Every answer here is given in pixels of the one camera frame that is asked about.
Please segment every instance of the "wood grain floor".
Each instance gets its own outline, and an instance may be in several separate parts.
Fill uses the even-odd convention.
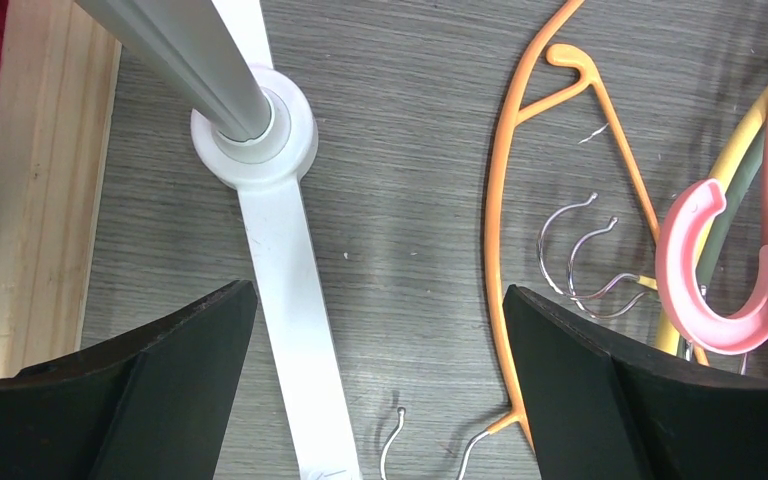
[[[303,181],[313,241],[366,478],[394,425],[393,479],[454,478],[466,439],[503,413],[481,280],[481,208],[498,108],[522,50],[560,0],[263,2],[278,69],[306,92],[320,129]],[[556,41],[599,66],[663,217],[704,176],[768,82],[768,0],[587,2]],[[569,84],[538,67],[527,101]],[[84,345],[149,322],[235,278],[253,278],[236,198],[196,158],[188,106],[123,54],[99,215]],[[551,291],[535,261],[617,215],[588,247],[582,289],[652,273],[652,245],[595,98],[521,127],[505,194],[503,281]],[[754,282],[757,185],[729,236],[710,298],[737,309]],[[611,297],[620,305],[633,293]],[[651,342],[652,299],[607,325]],[[733,368],[731,359],[719,359]],[[768,351],[751,373],[768,375]],[[298,478],[264,324],[255,327],[217,478]],[[475,450],[467,478],[539,478],[511,428]]]

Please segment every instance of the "wooden board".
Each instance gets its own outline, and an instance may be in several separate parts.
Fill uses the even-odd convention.
[[[0,377],[79,346],[119,43],[11,0],[0,73]]]

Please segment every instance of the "metal hanger hook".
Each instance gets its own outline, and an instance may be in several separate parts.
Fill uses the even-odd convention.
[[[581,236],[581,238],[578,239],[577,242],[575,242],[575,245],[573,245],[572,250],[570,250],[570,256],[569,260],[567,261],[567,288],[569,290],[569,293],[567,296],[571,298],[573,301],[581,301],[581,300],[597,300],[608,293],[611,292],[611,290],[614,289],[620,282],[633,282],[633,283],[639,283],[640,282],[640,275],[629,273],[629,272],[622,272],[617,274],[614,278],[608,281],[608,283],[605,284],[602,288],[597,290],[595,293],[591,293],[588,295],[578,295],[576,293],[575,289],[575,257],[578,255],[579,250],[581,250],[581,247],[584,246],[584,244],[595,237],[598,237],[600,235],[604,235],[606,233],[611,232],[614,227],[617,225],[617,222],[619,220],[617,217],[611,217],[610,220],[608,220],[608,224],[603,228],[598,228],[596,230],[593,230],[591,232],[588,232]],[[619,310],[604,314],[604,313],[598,313],[594,310],[591,310],[590,308],[584,307],[584,311],[587,312],[588,315],[590,315],[592,318],[599,319],[599,320],[610,320],[612,318],[619,317],[620,315],[625,314],[632,308],[634,308],[635,305],[637,305],[640,300],[645,297],[647,292],[639,292],[633,297],[631,297],[631,300],[626,302],[625,305],[620,307]]]
[[[381,450],[381,458],[378,462],[378,471],[381,474],[381,480],[387,480],[387,453],[389,453],[390,447],[393,446],[393,441],[396,440],[396,436],[399,435],[399,432],[401,432],[402,428],[405,426],[405,407],[397,408],[396,412],[399,414],[398,423],[396,424],[396,428],[390,432],[390,436],[387,437],[387,441],[384,442],[384,448]],[[458,476],[456,477],[457,480],[463,480],[464,475],[466,475],[466,467],[469,464],[469,455],[472,453],[472,449],[479,441],[481,441],[481,439],[488,435],[490,435],[490,432],[485,430],[472,437],[469,443],[467,443],[466,449],[464,449],[464,457],[463,460],[461,460],[461,466],[458,470]]]
[[[546,219],[546,222],[543,223],[543,227],[540,229],[540,233],[537,236],[537,263],[540,268],[540,274],[543,276],[543,278],[546,280],[546,283],[549,284],[550,287],[552,287],[552,290],[555,291],[555,293],[559,295],[563,295],[570,300],[572,300],[575,305],[579,308],[579,310],[587,313],[591,318],[598,319],[598,320],[607,320],[619,317],[620,315],[625,314],[629,310],[631,310],[637,302],[639,302],[644,296],[646,296],[646,292],[640,292],[634,297],[632,297],[631,300],[629,300],[628,303],[626,303],[622,308],[619,310],[603,314],[596,312],[595,310],[592,310],[585,306],[582,301],[583,300],[597,300],[602,297],[604,297],[606,294],[608,294],[611,290],[614,289],[614,287],[620,283],[621,281],[632,281],[632,282],[638,282],[640,280],[639,275],[635,275],[633,273],[627,273],[623,272],[615,276],[613,279],[611,279],[608,283],[605,284],[602,288],[600,288],[596,293],[589,294],[589,295],[577,295],[575,290],[575,281],[573,278],[573,267],[575,265],[575,257],[578,254],[578,251],[581,249],[581,247],[584,245],[585,242],[590,240],[593,237],[606,234],[613,230],[614,226],[617,224],[618,219],[615,216],[612,216],[610,220],[608,221],[608,224],[603,227],[596,230],[593,230],[591,232],[586,233],[583,235],[579,240],[575,243],[573,246],[572,251],[570,252],[570,257],[567,262],[567,288],[568,290],[564,291],[562,290],[557,283],[552,279],[552,277],[549,275],[549,271],[546,268],[546,259],[545,259],[545,251],[544,251],[544,243],[546,239],[546,234],[549,230],[549,226],[552,224],[552,222],[555,221],[559,216],[562,214],[569,212],[570,210],[586,207],[593,203],[594,200],[596,200],[599,197],[599,194],[596,192],[590,193],[590,196],[587,198],[587,200],[580,202],[580,203],[574,203],[571,205],[567,205],[564,207],[559,208],[556,210],[552,215],[549,216],[549,218]]]

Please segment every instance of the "pink hanger hook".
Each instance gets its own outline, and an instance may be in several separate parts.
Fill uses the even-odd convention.
[[[743,308],[729,317],[711,310],[699,292],[695,252],[706,226],[725,208],[725,193],[715,179],[679,195],[661,224],[655,276],[664,310],[685,338],[712,352],[737,355],[768,339],[768,245],[761,247],[758,278]]]

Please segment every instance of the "white plastic foot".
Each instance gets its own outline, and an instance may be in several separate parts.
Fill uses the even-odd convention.
[[[260,138],[234,142],[193,111],[204,164],[237,190],[301,480],[360,480],[354,436],[299,180],[318,146],[304,94],[254,67],[272,108]]]

